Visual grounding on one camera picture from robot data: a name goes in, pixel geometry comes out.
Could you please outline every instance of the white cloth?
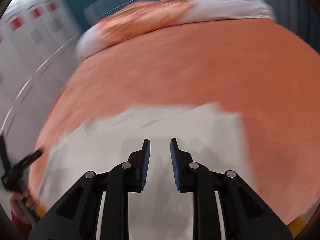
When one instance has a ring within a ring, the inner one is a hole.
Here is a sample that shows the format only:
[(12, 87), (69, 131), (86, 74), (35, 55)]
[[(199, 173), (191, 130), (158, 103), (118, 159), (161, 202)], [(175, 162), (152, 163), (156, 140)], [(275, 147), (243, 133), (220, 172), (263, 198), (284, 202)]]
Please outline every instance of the white cloth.
[[(193, 0), (196, 3), (192, 9), (178, 20), (176, 25), (217, 21), (222, 19), (270, 19), (274, 20), (271, 6), (263, 0)], [(76, 57), (79, 61), (108, 48), (100, 40), (96, 26), (87, 30), (76, 46)]]
[(130, 239), (192, 239), (192, 194), (175, 186), (170, 140), (212, 171), (236, 171), (254, 188), (246, 160), (239, 113), (218, 113), (217, 105), (131, 108), (111, 119), (87, 122), (52, 149), (39, 196), (51, 207), (86, 171), (103, 173), (140, 150), (150, 139), (147, 183), (129, 193)]

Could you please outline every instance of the ridged blue pad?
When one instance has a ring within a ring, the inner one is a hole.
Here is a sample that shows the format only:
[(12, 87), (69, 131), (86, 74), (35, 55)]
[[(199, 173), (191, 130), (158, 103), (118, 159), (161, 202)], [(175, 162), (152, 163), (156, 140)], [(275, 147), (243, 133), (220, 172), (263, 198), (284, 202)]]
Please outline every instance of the ridged blue pad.
[(140, 170), (140, 183), (141, 183), (141, 187), (142, 189), (144, 188), (144, 186), (146, 185), (146, 181), (147, 181), (147, 173), (148, 173), (148, 166), (149, 166), (149, 159), (150, 159), (150, 140), (147, 141), (147, 147), (145, 148), (146, 152), (144, 153), (144, 159), (143, 159), (143, 163), (142, 163), (142, 167)]
[(174, 140), (171, 140), (170, 143), (170, 152), (171, 152), (171, 160), (172, 160), (172, 167), (173, 167), (173, 174), (174, 174), (174, 181), (176, 182), (177, 189), (180, 190), (180, 168), (179, 163), (177, 160), (177, 152), (175, 150)]

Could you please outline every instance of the orange bed sheet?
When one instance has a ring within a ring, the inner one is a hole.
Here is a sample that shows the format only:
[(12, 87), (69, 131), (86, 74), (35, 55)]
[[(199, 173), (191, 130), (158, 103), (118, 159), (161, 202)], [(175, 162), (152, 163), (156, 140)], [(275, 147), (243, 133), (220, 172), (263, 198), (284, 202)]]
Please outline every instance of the orange bed sheet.
[(48, 151), (87, 119), (136, 104), (240, 111), (258, 194), (285, 222), (320, 196), (320, 56), (269, 20), (173, 26), (132, 38), (82, 62), (52, 107), (30, 171), (37, 193)]

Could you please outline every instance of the person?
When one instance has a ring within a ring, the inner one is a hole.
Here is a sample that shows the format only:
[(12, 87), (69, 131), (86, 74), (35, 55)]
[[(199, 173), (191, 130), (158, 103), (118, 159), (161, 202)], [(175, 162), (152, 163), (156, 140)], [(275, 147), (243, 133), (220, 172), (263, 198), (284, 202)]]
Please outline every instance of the person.
[(25, 205), (30, 210), (36, 210), (38, 207), (38, 202), (34, 199), (34, 197), (30, 194), (30, 190), (26, 183), (24, 183), (24, 191), (22, 194), (12, 191), (8, 196), (8, 201), (12, 207), (11, 210), (11, 222), (17, 228), (17, 230), (27, 239), (28, 235), (32, 229), (32, 226), (28, 222), (28, 220), (24, 217), (22, 210), (17, 204), (17, 201), (27, 199)]

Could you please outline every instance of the black handle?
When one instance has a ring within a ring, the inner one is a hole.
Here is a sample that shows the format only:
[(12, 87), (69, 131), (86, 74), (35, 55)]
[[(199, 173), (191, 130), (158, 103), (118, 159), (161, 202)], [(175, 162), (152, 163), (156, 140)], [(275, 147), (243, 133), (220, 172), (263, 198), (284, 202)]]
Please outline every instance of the black handle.
[(22, 211), (23, 216), (29, 221), (29, 223), (34, 227), (40, 220), (40, 218), (37, 216), (36, 212), (34, 210), (30, 210), (26, 207), (26, 201), (27, 199), (24, 198), (23, 200), (17, 201), (17, 205)]

